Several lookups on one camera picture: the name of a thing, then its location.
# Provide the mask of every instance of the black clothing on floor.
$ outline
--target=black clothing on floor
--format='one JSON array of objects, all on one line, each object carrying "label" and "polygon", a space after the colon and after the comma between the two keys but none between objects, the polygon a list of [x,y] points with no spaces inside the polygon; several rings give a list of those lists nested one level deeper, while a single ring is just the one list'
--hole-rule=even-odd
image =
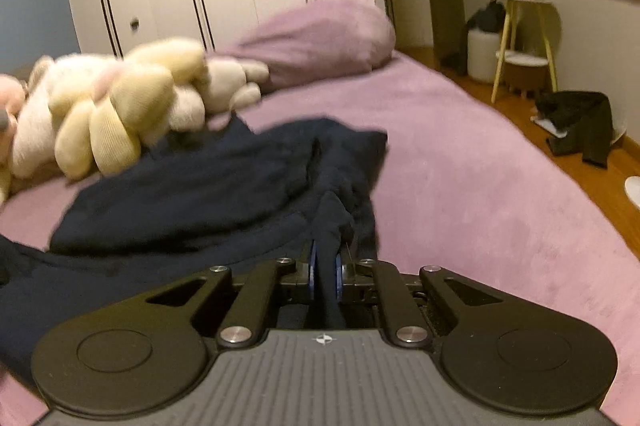
[{"label": "black clothing on floor", "polygon": [[233,119],[188,145],[165,139],[130,170],[79,193],[50,252],[0,237],[0,360],[30,380],[53,326],[211,265],[247,272],[316,246],[327,327],[343,327],[335,256],[375,257],[369,193],[386,134],[329,119],[260,134]]},{"label": "black clothing on floor", "polygon": [[555,156],[582,153],[582,161],[607,168],[613,139],[609,99],[595,91],[558,91],[536,101],[538,112],[549,119],[564,138],[549,137],[546,142]]},{"label": "black clothing on floor", "polygon": [[504,26],[506,11],[502,3],[491,0],[484,9],[479,9],[462,29],[460,36],[460,51],[442,60],[442,65],[453,68],[458,75],[466,75],[468,58],[468,35],[473,28],[480,28],[483,32],[500,32]]}]

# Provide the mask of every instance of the stuffed animal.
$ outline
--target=stuffed animal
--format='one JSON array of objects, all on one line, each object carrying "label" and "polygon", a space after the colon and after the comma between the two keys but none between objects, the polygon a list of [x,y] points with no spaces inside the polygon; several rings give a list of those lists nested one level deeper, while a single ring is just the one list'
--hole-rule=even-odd
[{"label": "stuffed animal", "polygon": [[237,111],[260,101],[259,85],[269,79],[266,64],[250,59],[214,57],[194,85],[208,115]]},{"label": "stuffed animal", "polygon": [[48,62],[30,80],[20,117],[12,173],[30,178],[55,159],[70,179],[94,162],[104,175],[129,168],[169,130],[197,131],[206,114],[238,110],[260,100],[269,78],[261,62],[205,60],[193,40],[144,44],[124,60],[73,55]]},{"label": "stuffed animal", "polygon": [[[38,167],[53,162],[56,133],[62,123],[66,97],[80,95],[82,84],[89,84],[113,58],[103,56],[64,56],[55,62],[44,56],[36,62],[27,85],[29,98],[17,119],[14,145],[9,164],[14,177],[31,178]],[[57,85],[61,85],[54,111],[49,99]]]},{"label": "stuffed animal", "polygon": [[26,98],[26,85],[0,74],[0,205],[9,197],[11,172],[7,164],[17,128],[16,116]]},{"label": "stuffed animal", "polygon": [[54,147],[60,169],[79,179],[95,161],[102,174],[114,175],[139,160],[142,145],[152,146],[170,129],[201,129],[205,108],[190,82],[205,68],[197,41],[173,38],[135,48],[72,103],[57,101],[56,86],[49,108],[64,117]]}]

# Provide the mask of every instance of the navy blue cloth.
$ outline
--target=navy blue cloth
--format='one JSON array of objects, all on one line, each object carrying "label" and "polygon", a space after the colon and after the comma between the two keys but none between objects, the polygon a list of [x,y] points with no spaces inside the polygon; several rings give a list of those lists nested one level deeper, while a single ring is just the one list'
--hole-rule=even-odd
[{"label": "navy blue cloth", "polygon": [[369,194],[385,148],[385,133],[329,119],[254,134],[234,118],[222,134],[165,139],[82,190],[49,252],[0,237],[0,361],[30,380],[31,353],[57,324],[211,265],[297,258],[311,241],[326,326],[344,326],[335,256],[345,240],[376,255]]}]

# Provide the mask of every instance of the wooden floor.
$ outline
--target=wooden floor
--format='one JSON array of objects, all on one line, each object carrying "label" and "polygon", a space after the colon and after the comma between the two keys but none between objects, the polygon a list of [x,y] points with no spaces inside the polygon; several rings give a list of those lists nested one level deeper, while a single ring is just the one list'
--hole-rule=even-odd
[{"label": "wooden floor", "polygon": [[[402,52],[430,68],[437,68],[430,48],[408,48],[403,49]],[[488,105],[491,104],[491,85],[469,77],[457,77],[448,70],[442,70],[442,72],[476,99]],[[624,188],[627,177],[640,175],[640,161],[622,147],[611,151],[607,170],[584,164],[579,154],[554,157],[545,142],[548,133],[529,120],[533,107],[533,100],[525,100],[510,94],[503,87],[500,87],[498,99],[494,105],[495,109],[510,119],[533,144],[580,185],[618,229],[629,248],[640,258],[640,211],[629,202]]]}]

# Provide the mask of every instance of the bed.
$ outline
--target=bed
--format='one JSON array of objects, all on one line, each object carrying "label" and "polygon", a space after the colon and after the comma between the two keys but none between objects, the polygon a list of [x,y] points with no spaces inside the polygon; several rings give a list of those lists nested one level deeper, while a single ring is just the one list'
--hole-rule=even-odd
[{"label": "bed", "polygon": [[[442,265],[598,327],[619,358],[602,410],[640,424],[640,263],[574,181],[500,114],[402,54],[370,73],[274,92],[241,114],[256,130],[314,115],[388,132],[372,196],[381,259],[409,273]],[[46,247],[78,189],[55,179],[19,193],[0,233]],[[2,426],[44,412],[1,377]]]}]

